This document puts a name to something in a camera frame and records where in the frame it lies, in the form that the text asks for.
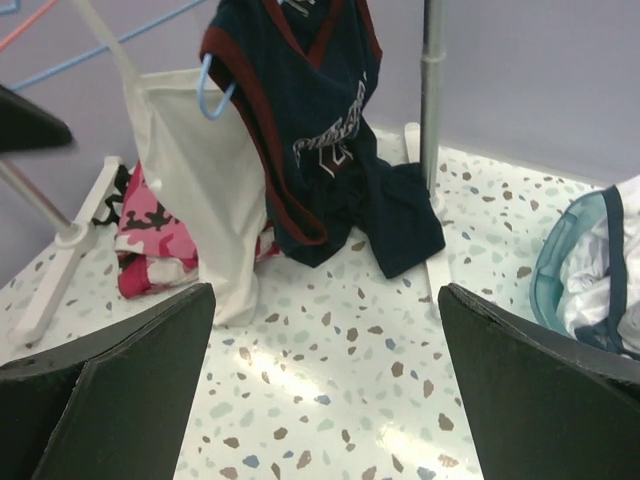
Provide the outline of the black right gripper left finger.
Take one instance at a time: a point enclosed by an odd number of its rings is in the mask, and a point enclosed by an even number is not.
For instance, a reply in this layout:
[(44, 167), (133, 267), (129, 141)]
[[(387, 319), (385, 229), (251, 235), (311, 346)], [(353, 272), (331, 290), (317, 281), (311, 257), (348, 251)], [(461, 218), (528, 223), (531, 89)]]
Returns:
[(215, 307), (196, 284), (2, 365), (2, 478), (172, 478)]

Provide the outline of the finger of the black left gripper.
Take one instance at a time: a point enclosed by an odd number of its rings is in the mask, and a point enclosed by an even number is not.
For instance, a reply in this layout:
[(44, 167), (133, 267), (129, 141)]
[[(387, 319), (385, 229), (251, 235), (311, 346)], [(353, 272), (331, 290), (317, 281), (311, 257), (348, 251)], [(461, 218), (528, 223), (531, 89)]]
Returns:
[(65, 122), (1, 86), (1, 153), (68, 147), (74, 137)]

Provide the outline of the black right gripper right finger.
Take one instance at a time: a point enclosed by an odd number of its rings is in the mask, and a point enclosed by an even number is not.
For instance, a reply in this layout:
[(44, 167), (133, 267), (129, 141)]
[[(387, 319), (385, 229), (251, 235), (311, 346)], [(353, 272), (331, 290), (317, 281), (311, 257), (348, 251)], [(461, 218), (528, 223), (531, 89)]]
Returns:
[(484, 478), (638, 478), (638, 361), (457, 284), (440, 289), (438, 306)]

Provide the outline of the light blue wire hanger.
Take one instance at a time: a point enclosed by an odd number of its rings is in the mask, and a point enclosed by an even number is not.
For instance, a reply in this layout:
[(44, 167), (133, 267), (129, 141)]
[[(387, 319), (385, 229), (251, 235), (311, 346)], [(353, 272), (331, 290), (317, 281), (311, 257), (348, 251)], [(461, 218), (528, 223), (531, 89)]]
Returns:
[[(161, 15), (155, 19), (153, 19), (150, 22), (147, 22), (143, 25), (141, 25), (138, 28), (135, 28), (129, 32), (127, 32), (126, 34), (124, 34), (123, 36), (121, 36), (120, 38), (117, 39), (117, 41), (119, 43), (125, 43), (129, 40), (132, 40), (140, 35), (143, 35), (144, 33), (170, 21), (173, 20), (174, 18), (196, 8), (197, 6), (200, 6), (201, 4), (205, 3), (205, 0), (198, 0), (198, 1), (191, 1), (189, 3), (186, 3), (185, 5), (181, 6), (180, 8), (174, 9), (164, 15)], [(88, 50), (80, 55), (77, 55), (75, 57), (72, 57), (64, 62), (59, 63), (56, 66), (53, 66), (49, 69), (43, 70), (38, 74), (32, 75), (31, 77), (28, 77), (27, 79), (18, 82), (16, 84), (13, 85), (9, 85), (8, 88), (12, 91), (15, 92), (19, 92), (21, 90), (24, 90), (30, 86), (36, 85), (38, 83), (41, 83), (49, 78), (52, 78), (64, 71), (67, 71), (77, 65), (80, 65), (83, 62), (86, 62), (92, 58), (95, 58), (98, 55), (101, 55), (104, 52), (107, 52), (109, 50), (109, 46), (106, 44), (100, 45), (99, 47), (96, 47), (92, 50)]]

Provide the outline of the white tank top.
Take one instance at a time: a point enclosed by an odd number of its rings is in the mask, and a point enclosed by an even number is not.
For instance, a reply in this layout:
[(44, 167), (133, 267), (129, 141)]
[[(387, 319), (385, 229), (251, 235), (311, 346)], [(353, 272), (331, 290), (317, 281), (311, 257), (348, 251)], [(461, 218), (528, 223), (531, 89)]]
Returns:
[(212, 285), (214, 324), (244, 327), (255, 315), (255, 247), (267, 213), (259, 155), (234, 106), (220, 118), (201, 112), (199, 69), (142, 74), (91, 3), (76, 4), (111, 50), (143, 172), (159, 202), (188, 230), (199, 278)]

